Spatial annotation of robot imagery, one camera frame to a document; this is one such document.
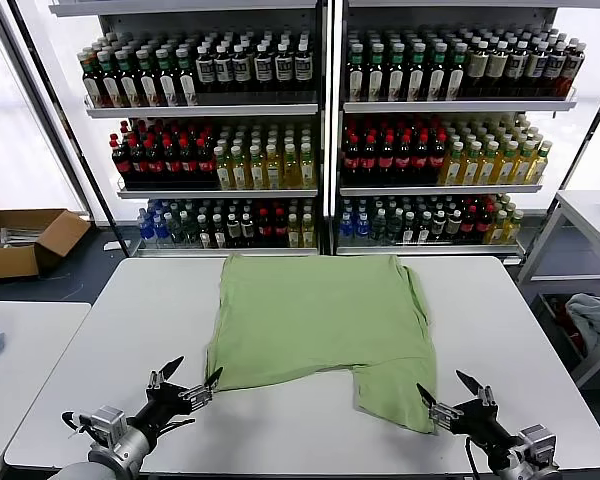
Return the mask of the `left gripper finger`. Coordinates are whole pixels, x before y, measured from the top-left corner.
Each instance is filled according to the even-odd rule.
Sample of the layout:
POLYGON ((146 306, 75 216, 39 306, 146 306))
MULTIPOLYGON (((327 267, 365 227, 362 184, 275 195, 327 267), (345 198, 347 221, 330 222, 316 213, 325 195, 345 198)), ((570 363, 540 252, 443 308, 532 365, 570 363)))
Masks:
POLYGON ((167 362, 158 371, 152 370, 149 374, 149 381, 146 387, 148 399, 158 398, 160 396, 177 395, 183 390, 182 387, 169 382, 171 376, 176 372, 184 357, 179 356, 174 360, 167 362))
POLYGON ((213 392, 223 373, 223 367, 215 370, 207 380, 195 387, 180 392, 178 397, 190 405, 191 408, 202 408, 206 406, 213 398, 213 392))

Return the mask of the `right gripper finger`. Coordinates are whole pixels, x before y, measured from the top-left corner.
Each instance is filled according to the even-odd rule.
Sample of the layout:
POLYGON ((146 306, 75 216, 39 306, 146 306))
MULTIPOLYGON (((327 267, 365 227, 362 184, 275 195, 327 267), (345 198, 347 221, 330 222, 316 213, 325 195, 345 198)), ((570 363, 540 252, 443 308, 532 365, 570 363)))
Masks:
POLYGON ((497 408, 493 392, 490 386, 483 386, 476 378, 460 370, 456 375, 461 383, 474 396, 472 400, 465 401, 455 406, 460 411, 478 411, 481 409, 497 408))
POLYGON ((420 383, 416 384, 429 419, 443 429, 451 429, 463 416, 463 412, 435 400, 433 395, 420 383))

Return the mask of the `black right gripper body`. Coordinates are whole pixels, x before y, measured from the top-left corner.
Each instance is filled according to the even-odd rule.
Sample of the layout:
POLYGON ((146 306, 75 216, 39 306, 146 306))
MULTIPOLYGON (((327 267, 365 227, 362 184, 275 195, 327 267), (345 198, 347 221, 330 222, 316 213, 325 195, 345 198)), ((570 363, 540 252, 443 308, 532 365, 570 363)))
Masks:
POLYGON ((480 399, 454 406, 460 412, 451 421, 453 434, 467 435, 485 453, 508 450, 513 446, 513 436, 497 421, 498 406, 494 401, 487 404, 480 399))

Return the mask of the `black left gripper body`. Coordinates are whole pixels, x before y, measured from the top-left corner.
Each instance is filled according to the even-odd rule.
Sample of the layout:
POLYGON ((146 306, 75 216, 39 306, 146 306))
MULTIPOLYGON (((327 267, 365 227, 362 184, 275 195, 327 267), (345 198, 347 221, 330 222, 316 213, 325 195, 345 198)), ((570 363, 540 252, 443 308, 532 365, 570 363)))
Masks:
POLYGON ((145 436, 161 436, 194 422, 193 395, 190 389, 171 383, 146 390, 147 402, 128 419, 128 424, 145 436))

